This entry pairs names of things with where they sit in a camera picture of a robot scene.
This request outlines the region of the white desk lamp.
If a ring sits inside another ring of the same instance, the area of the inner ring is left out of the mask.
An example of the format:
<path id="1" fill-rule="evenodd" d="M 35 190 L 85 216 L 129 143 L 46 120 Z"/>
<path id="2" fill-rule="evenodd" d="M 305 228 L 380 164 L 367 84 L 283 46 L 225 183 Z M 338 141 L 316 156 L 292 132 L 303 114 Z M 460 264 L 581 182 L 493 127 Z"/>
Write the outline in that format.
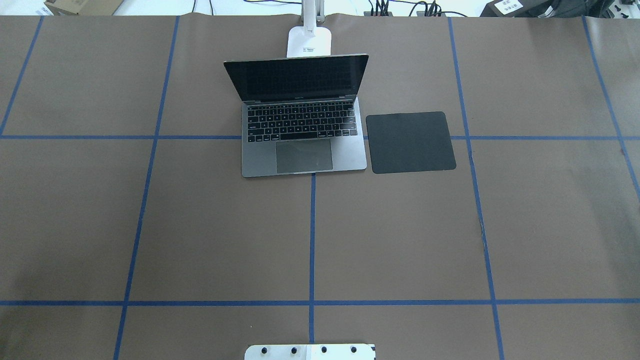
<path id="1" fill-rule="evenodd" d="M 322 27 L 325 21 L 324 0 L 303 0 L 301 4 L 302 25 L 288 32 L 286 57 L 325 57 L 331 55 L 332 34 Z"/>

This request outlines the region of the cardboard box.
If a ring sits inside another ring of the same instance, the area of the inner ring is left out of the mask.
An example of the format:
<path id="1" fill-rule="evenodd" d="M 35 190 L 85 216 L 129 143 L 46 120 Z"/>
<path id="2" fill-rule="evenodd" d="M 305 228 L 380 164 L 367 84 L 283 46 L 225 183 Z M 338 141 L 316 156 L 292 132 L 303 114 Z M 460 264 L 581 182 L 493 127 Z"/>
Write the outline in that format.
<path id="1" fill-rule="evenodd" d="M 123 0 L 44 0 L 55 16 L 112 16 Z"/>

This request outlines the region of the black box white label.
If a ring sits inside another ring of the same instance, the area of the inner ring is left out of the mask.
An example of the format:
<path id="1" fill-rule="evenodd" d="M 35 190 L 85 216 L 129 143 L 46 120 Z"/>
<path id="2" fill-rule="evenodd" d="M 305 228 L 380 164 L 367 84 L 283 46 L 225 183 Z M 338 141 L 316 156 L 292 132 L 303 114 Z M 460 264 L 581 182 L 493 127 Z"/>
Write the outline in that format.
<path id="1" fill-rule="evenodd" d="M 492 0 L 485 4 L 481 18 L 537 18 L 552 0 Z"/>

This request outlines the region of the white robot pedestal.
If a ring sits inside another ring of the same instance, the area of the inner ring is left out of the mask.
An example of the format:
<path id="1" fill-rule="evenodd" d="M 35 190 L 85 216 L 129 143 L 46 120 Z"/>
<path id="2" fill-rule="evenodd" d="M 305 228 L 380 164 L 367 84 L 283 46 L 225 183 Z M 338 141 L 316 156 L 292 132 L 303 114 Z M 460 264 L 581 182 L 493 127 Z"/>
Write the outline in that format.
<path id="1" fill-rule="evenodd" d="M 374 344 L 256 344 L 249 346 L 245 360 L 375 360 Z"/>

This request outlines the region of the black mouse pad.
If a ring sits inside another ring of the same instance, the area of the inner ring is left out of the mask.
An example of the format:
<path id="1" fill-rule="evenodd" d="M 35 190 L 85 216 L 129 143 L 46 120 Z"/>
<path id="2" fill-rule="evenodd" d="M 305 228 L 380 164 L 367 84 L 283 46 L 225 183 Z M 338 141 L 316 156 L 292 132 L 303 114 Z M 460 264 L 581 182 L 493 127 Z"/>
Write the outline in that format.
<path id="1" fill-rule="evenodd" d="M 366 116 L 371 169 L 375 174 L 451 171 L 457 160 L 442 111 Z"/>

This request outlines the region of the grey laptop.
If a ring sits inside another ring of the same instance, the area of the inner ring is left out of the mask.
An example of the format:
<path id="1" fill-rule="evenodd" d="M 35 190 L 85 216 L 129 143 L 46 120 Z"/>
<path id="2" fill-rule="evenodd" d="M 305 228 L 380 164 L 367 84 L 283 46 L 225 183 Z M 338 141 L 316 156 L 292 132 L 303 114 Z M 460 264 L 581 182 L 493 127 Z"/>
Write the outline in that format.
<path id="1" fill-rule="evenodd" d="M 359 89 L 368 54 L 228 60 L 241 102 L 241 174 L 363 171 Z"/>

